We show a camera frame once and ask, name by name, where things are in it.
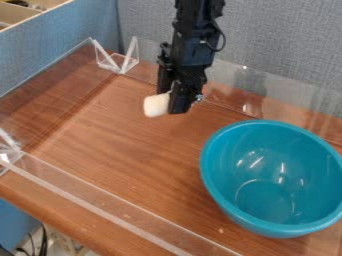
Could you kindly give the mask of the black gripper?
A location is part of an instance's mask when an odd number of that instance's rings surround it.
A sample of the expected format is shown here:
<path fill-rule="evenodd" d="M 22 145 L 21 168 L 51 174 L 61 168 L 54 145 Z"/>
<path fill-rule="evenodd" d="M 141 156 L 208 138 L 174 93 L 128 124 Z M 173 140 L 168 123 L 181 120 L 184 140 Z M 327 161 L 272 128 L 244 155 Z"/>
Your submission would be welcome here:
<path fill-rule="evenodd" d="M 201 36 L 185 36 L 176 32 L 173 42 L 161 44 L 157 93 L 172 90 L 170 114 L 188 113 L 193 103 L 202 100 L 202 89 L 208 83 L 206 69 L 213 65 L 216 53 L 221 50 L 220 37 L 218 29 Z"/>

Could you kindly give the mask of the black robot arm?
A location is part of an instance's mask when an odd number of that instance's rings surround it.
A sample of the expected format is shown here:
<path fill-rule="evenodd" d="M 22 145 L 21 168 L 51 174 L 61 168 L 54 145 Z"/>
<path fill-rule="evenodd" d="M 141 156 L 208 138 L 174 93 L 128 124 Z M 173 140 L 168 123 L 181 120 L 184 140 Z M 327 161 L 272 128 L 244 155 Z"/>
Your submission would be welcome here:
<path fill-rule="evenodd" d="M 218 46 L 226 36 L 216 21 L 224 15 L 225 5 L 225 0 L 176 0 L 173 41 L 161 43 L 158 56 L 157 93 L 170 95 L 170 114 L 186 113 L 204 99 L 206 69 L 226 46 Z"/>

